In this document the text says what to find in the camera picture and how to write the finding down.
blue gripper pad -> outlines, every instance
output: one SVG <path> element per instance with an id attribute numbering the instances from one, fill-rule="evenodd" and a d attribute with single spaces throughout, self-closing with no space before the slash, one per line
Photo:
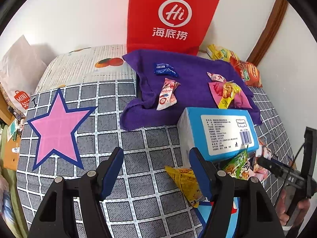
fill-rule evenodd
<path id="1" fill-rule="evenodd" d="M 112 155 L 116 152 L 116 150 L 117 153 L 115 157 L 112 159 Z M 103 185 L 101 191 L 102 200 L 104 200 L 111 194 L 112 189 L 115 185 L 115 181 L 118 177 L 124 159 L 123 149 L 119 147 L 115 148 L 115 150 L 112 152 L 108 160 L 111 161 L 111 159 L 112 162 L 106 172 L 106 175 L 103 177 Z"/>
<path id="2" fill-rule="evenodd" d="M 192 148 L 189 151 L 189 162 L 191 164 L 191 168 L 194 171 L 194 174 L 196 176 L 198 185 L 200 187 L 200 190 L 202 191 L 202 194 L 207 197 L 208 200 L 211 200 L 212 194 L 211 194 L 211 180 L 208 178 L 202 164 L 200 163 L 197 155 L 195 154 L 196 148 Z"/>

star with blue outline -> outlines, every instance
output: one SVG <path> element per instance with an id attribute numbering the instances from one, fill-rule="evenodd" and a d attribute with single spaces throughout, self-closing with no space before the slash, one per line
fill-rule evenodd
<path id="1" fill-rule="evenodd" d="M 49 112 L 28 120 L 39 137 L 33 170 L 52 154 L 84 169 L 79 155 L 75 132 L 97 107 L 68 109 L 60 89 L 56 91 Z"/>

pink candy wrapper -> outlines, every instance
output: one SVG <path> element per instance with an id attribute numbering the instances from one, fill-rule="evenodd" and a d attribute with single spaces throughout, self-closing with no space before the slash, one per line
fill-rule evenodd
<path id="1" fill-rule="evenodd" d="M 207 74 L 213 82 L 227 82 L 227 80 L 219 74 L 210 73 L 210 72 L 207 72 Z"/>
<path id="2" fill-rule="evenodd" d="M 177 103 L 176 97 L 173 92 L 179 85 L 180 84 L 178 82 L 165 78 L 162 91 L 159 95 L 158 106 L 156 110 L 163 110 Z"/>
<path id="3" fill-rule="evenodd" d="M 221 82 L 209 83 L 209 88 L 210 88 L 212 97 L 214 98 L 217 105 L 219 105 L 221 98 L 223 96 L 221 92 L 219 93 L 219 91 L 223 90 L 223 85 L 224 83 L 221 83 Z M 244 94 L 242 90 L 238 94 L 235 94 L 233 102 L 234 102 L 235 108 L 252 108 L 246 95 Z"/>
<path id="4" fill-rule="evenodd" d="M 255 176 L 259 179 L 259 181 L 266 180 L 268 177 L 268 170 L 264 167 L 258 165 L 257 159 L 259 157 L 265 157 L 266 159 L 271 159 L 272 153 L 271 150 L 263 143 L 261 140 L 259 140 L 259 148 L 256 150 L 255 157 L 253 158 L 253 171 L 249 170 L 249 177 Z"/>

hand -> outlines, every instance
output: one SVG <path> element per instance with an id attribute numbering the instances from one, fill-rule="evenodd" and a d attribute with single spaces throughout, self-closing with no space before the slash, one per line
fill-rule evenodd
<path id="1" fill-rule="evenodd" d="M 276 213 L 279 217 L 279 220 L 280 220 L 280 223 L 282 226 L 285 226 L 287 221 L 289 220 L 289 216 L 286 215 L 286 213 L 285 213 L 286 212 L 285 197 L 286 197 L 286 191 L 282 190 L 280 199 L 279 199 L 277 206 L 276 206 Z M 309 199 L 304 199 L 304 200 L 300 201 L 297 204 L 297 207 L 300 209 L 300 212 L 299 212 L 293 226 L 300 225 L 302 223 L 302 221 L 304 220 L 304 217 L 307 214 L 309 207 L 310 207 Z"/>

metal screw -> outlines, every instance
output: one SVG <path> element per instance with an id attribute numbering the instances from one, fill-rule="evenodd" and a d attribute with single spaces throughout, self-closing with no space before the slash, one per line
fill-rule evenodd
<path id="1" fill-rule="evenodd" d="M 59 182 L 61 182 L 62 180 L 63 180 L 62 177 L 57 176 L 54 181 L 55 181 L 56 183 L 59 183 Z"/>
<path id="2" fill-rule="evenodd" d="M 88 175 L 89 177 L 93 177 L 93 176 L 96 175 L 96 171 L 91 170 L 91 171 L 89 171 L 89 172 L 87 173 L 87 175 Z"/>
<path id="3" fill-rule="evenodd" d="M 257 183 L 259 181 L 258 178 L 256 178 L 255 176 L 252 176 L 251 178 L 251 182 Z"/>
<path id="4" fill-rule="evenodd" d="M 224 176 L 226 176 L 226 172 L 223 171 L 223 170 L 219 170 L 219 171 L 217 172 L 217 175 L 224 177 Z"/>

